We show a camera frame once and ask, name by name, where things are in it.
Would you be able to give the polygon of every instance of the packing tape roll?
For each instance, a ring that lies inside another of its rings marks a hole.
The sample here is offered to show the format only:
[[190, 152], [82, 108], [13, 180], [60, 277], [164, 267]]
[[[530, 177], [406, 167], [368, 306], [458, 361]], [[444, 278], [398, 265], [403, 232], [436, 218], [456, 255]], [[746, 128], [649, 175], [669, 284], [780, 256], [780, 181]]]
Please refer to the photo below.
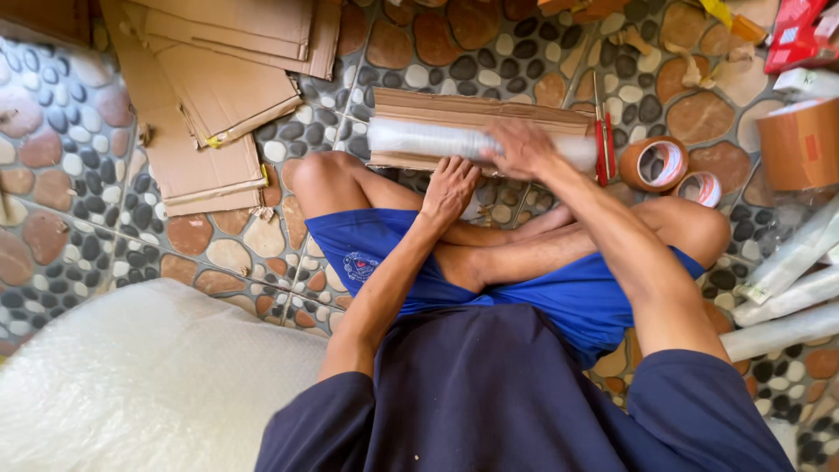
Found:
[[[650, 172], [656, 160], [663, 168], [653, 179]], [[666, 191], [687, 173], [687, 149], [670, 136], [642, 139], [627, 146], [618, 168], [621, 180], [635, 190]]]
[[691, 172], [668, 195], [682, 197], [692, 202], [714, 208], [722, 198], [722, 184], [717, 176], [703, 170]]

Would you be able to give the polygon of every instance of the stone mosaic floor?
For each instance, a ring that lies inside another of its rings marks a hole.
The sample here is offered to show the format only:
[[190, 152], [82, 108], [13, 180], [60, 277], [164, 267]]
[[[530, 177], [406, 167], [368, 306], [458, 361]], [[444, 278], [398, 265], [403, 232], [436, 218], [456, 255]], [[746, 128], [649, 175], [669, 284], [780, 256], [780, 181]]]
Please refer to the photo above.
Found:
[[[782, 106], [762, 72], [765, 51], [754, 62], [721, 63], [725, 29], [682, 2], [632, 0], [623, 14], [585, 25], [569, 14], [544, 18], [534, 4], [345, 1], [334, 80], [298, 76], [306, 104], [255, 132], [271, 183], [265, 202], [277, 212], [269, 222], [242, 210], [167, 218], [133, 145], [135, 120], [100, 24], [97, 51], [0, 39], [0, 109], [17, 110], [0, 122], [0, 186], [12, 215], [0, 228], [0, 356], [89, 297], [160, 276], [268, 323], [329, 336], [352, 299], [303, 224], [289, 178], [300, 158], [342, 149], [369, 159], [373, 87], [592, 110], [592, 71], [605, 76], [618, 155], [669, 134], [688, 145], [691, 169], [721, 178], [718, 208], [732, 221], [732, 242], [698, 284], [718, 330], [734, 329], [734, 289], [767, 254], [763, 239], [774, 229], [754, 124]], [[778, 8], [778, 0], [727, 4], [764, 27]], [[653, 54], [607, 40], [626, 24]], [[684, 88], [686, 62], [664, 40], [687, 48], [703, 71], [716, 69], [717, 86]], [[419, 192], [428, 185], [422, 172], [381, 172]], [[619, 182], [608, 190], [627, 203], [655, 197]], [[467, 213], [475, 224], [513, 228], [554, 204], [541, 186], [485, 180]], [[839, 470], [837, 344], [826, 338], [737, 364], [760, 412], [798, 426], [801, 470]], [[588, 374], [624, 406], [639, 361], [630, 330]]]

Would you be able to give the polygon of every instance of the foot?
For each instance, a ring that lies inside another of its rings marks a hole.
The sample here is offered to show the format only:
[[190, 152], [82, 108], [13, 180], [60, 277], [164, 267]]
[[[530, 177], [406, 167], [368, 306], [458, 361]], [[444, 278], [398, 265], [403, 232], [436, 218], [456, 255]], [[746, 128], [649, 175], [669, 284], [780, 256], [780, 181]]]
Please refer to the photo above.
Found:
[[514, 229], [513, 241], [521, 241], [522, 239], [532, 238], [538, 234], [562, 228], [563, 226], [573, 222], [574, 215], [571, 214], [571, 210], [569, 210], [565, 205], [559, 205], [558, 207], [553, 208]]

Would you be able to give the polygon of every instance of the hand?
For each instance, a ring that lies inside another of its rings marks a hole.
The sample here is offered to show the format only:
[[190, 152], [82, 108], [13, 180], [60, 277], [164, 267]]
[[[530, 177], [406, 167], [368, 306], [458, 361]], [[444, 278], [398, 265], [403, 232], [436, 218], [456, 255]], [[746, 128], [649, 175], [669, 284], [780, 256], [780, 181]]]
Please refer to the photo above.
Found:
[[482, 149], [481, 155], [514, 179], [536, 180], [544, 171], [545, 164], [559, 156], [550, 136], [522, 119], [499, 120], [488, 132], [504, 148], [504, 154], [500, 155], [494, 149]]
[[446, 231], [466, 210], [480, 176], [481, 168], [459, 155], [440, 159], [419, 214], [429, 216], [440, 231]]

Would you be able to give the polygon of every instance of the person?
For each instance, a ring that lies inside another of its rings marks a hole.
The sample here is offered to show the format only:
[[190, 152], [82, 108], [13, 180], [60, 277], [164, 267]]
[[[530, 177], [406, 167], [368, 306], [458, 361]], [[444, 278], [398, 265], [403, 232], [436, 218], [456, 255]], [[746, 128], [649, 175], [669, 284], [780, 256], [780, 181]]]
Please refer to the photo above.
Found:
[[[458, 157], [425, 198], [343, 153], [300, 164], [301, 211], [354, 299], [256, 470], [792, 470], [693, 281], [727, 220], [673, 197], [627, 208], [534, 125], [489, 132], [504, 152], [487, 159], [564, 205], [477, 228], [459, 217], [480, 170]], [[624, 413], [583, 370], [633, 324]]]

